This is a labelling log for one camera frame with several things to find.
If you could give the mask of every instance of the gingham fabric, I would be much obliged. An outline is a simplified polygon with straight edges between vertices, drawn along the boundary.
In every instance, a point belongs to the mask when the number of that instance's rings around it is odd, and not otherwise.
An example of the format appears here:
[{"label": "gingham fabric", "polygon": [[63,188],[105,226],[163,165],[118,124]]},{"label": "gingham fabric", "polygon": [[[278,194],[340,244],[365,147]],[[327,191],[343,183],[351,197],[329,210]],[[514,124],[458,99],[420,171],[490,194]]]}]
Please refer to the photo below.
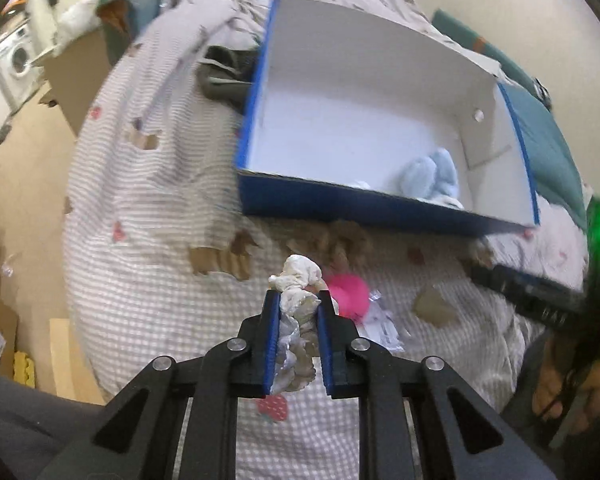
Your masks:
[{"label": "gingham fabric", "polygon": [[[412,0],[323,1],[389,17],[448,43]],[[66,286],[84,352],[110,394],[158,355],[186,360],[234,336],[245,317],[259,313],[267,278],[282,269],[285,241],[302,224],[240,214],[233,168],[239,117],[203,98],[194,77],[208,44],[253,46],[268,3],[187,0],[160,16],[112,70],[85,120],[68,185]],[[155,135],[157,147],[131,143],[136,131]],[[539,203],[542,227],[526,237],[490,238],[496,258],[578,287],[584,236],[566,211]],[[224,248],[243,228],[258,244],[250,249],[251,279],[193,275],[189,246]],[[441,356],[500,409],[538,329],[464,276],[457,258],[468,253],[466,240],[368,232],[374,249],[361,275],[382,292],[404,356]],[[412,313],[414,298],[429,285],[458,322],[435,328]],[[274,408],[239,403],[237,478],[358,477],[357,402],[328,399],[317,368],[316,381],[275,399]]]}]

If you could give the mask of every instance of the silver bolt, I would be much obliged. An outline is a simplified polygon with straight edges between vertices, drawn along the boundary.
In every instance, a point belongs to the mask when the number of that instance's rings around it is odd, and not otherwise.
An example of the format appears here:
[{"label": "silver bolt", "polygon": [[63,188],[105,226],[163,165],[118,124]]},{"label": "silver bolt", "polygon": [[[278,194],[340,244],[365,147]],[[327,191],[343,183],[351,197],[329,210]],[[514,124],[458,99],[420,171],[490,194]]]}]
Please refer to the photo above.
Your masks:
[{"label": "silver bolt", "polygon": [[247,348],[247,342],[239,337],[234,337],[233,339],[229,339],[226,343],[226,347],[232,352],[239,352],[240,350]]},{"label": "silver bolt", "polygon": [[171,358],[166,355],[161,355],[154,359],[154,370],[159,372],[171,368]]},{"label": "silver bolt", "polygon": [[369,348],[371,348],[371,343],[363,337],[357,337],[351,342],[351,348],[360,352],[364,352],[365,350],[369,350]]},{"label": "silver bolt", "polygon": [[442,368],[445,367],[445,362],[436,356],[427,357],[427,359],[424,361],[424,364],[429,370],[433,370],[435,372],[442,370]]}]

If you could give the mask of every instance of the human hand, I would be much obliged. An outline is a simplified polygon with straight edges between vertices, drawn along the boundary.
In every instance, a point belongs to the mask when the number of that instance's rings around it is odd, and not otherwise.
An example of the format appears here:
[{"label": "human hand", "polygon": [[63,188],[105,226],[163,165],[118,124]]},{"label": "human hand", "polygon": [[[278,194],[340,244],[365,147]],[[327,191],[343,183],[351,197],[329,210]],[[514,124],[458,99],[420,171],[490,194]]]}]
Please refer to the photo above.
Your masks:
[{"label": "human hand", "polygon": [[[532,409],[540,415],[560,393],[563,376],[555,368],[554,362],[555,339],[549,338],[544,345],[544,357],[540,368],[538,386],[532,399]],[[587,379],[580,386],[581,390],[589,392],[589,399],[583,412],[576,419],[570,433],[580,433],[586,430],[594,418],[600,415],[600,360],[593,363]],[[543,419],[558,418],[562,414],[562,403],[556,402]]]}]

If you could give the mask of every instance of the bedsheet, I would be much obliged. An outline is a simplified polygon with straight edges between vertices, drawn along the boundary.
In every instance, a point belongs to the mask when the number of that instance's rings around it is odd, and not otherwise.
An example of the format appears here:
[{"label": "bedsheet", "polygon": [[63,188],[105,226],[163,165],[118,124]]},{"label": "bedsheet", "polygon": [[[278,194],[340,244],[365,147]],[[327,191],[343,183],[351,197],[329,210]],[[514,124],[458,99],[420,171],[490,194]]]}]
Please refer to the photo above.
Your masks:
[{"label": "bedsheet", "polygon": [[[413,0],[321,1],[448,41]],[[240,117],[196,86],[206,46],[255,46],[268,4],[186,0],[159,16],[112,70],[85,120],[68,184],[65,278],[84,352],[110,394],[158,355],[186,360],[234,336],[245,317],[260,311],[267,278],[288,255],[286,240],[305,225],[240,213],[233,166]],[[581,287],[584,234],[563,208],[542,197],[539,207],[538,229],[484,243],[495,260]],[[250,249],[250,279],[192,273],[189,248],[225,248],[239,230],[257,244]],[[441,356],[501,409],[539,327],[467,279],[459,258],[470,252],[470,241],[368,234],[373,250],[360,275],[382,292],[404,339],[403,356]],[[414,299],[429,286],[456,322],[436,328],[413,313]],[[239,402],[237,478],[358,477],[357,401],[328,399],[316,364],[317,379],[300,392],[273,405]],[[280,403],[283,417],[275,416]]]}]

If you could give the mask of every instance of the pink ball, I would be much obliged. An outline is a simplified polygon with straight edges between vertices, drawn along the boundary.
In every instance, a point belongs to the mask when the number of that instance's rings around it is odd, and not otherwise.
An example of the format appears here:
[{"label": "pink ball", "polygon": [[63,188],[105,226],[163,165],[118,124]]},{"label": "pink ball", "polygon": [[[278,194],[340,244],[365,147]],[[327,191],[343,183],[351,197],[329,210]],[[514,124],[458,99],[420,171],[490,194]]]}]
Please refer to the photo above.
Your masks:
[{"label": "pink ball", "polygon": [[360,323],[369,310],[369,288],[355,274],[335,274],[324,279],[331,297],[338,302],[339,313]]}]

